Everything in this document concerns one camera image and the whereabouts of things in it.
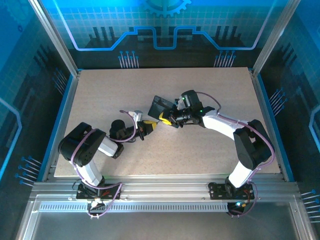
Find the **glass enclosure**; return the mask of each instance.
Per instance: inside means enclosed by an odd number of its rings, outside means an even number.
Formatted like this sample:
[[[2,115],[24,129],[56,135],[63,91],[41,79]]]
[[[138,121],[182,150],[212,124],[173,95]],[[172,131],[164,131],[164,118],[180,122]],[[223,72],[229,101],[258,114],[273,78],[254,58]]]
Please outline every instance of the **glass enclosure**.
[[[252,67],[287,0],[43,0],[80,69]]]
[[[301,1],[261,71],[293,175],[303,192],[320,187],[319,10],[319,1]]]
[[[39,169],[28,157],[41,164],[70,73],[27,1],[0,16],[0,232],[13,239]]]
[[[135,69],[252,68],[287,2],[41,3],[78,69]],[[319,12],[301,1],[259,76],[302,192],[320,190]],[[12,239],[71,78],[26,0],[1,1],[0,16],[0,232]]]

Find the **vent grille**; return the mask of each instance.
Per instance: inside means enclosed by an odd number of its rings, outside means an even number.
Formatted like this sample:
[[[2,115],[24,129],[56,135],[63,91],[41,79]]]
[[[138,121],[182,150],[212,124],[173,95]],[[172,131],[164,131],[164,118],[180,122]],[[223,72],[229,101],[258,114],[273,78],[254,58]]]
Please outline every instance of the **vent grille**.
[[[100,207],[94,212],[103,211]],[[86,202],[42,202],[40,212],[85,212]],[[115,202],[110,210],[111,213],[134,213],[134,212],[228,212],[227,203],[181,203],[181,202]]]

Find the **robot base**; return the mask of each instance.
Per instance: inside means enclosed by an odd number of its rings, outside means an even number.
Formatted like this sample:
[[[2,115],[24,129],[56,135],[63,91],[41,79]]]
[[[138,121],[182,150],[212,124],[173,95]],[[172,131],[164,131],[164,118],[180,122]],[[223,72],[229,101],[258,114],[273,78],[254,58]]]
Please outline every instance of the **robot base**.
[[[253,200],[255,199],[254,190],[251,184],[244,184],[236,188],[232,195],[226,191],[224,183],[210,182],[208,184],[211,200]]]
[[[108,187],[112,184],[103,184],[99,187]],[[95,189],[92,187],[89,187],[87,185],[85,185],[84,183],[80,183],[77,189],[77,193],[76,193],[76,199],[77,200],[93,200],[95,198],[100,198],[102,200],[106,199],[110,199],[112,200],[118,190],[119,186],[114,186],[112,188],[109,189]],[[119,200],[120,199],[120,194],[121,191],[118,193],[118,195],[116,196],[115,199]]]

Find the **yellow object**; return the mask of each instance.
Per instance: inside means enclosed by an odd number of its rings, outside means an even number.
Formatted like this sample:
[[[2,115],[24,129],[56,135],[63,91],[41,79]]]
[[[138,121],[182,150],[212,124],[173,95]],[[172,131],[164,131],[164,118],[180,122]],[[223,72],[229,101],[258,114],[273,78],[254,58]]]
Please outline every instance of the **yellow object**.
[[[159,116],[159,120],[161,120],[164,124],[171,125],[171,122],[167,119],[163,118],[164,113],[162,112]]]
[[[145,124],[151,124],[152,125],[152,130],[155,130],[157,127],[157,122],[155,121],[149,121],[149,120],[145,120],[143,121]]]

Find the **wooden board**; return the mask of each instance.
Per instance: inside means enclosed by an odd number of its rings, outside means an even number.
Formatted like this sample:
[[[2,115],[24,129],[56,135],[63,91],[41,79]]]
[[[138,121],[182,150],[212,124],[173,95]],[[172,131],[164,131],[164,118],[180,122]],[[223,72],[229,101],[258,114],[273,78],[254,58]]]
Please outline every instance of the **wooden board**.
[[[80,122],[109,133],[112,121],[131,120],[119,110],[141,110],[144,119],[155,95],[174,101],[183,92],[195,90],[213,95],[221,113],[240,120],[264,123],[257,96],[245,67],[158,68],[83,70],[75,93],[66,134]],[[203,106],[216,107],[200,95]],[[135,143],[125,143],[122,155],[113,159],[101,152],[93,157],[104,175],[229,174],[238,158],[230,138],[199,126],[173,128],[159,123],[155,131]],[[278,163],[262,173],[279,173]],[[75,176],[72,166],[59,157],[55,176]]]

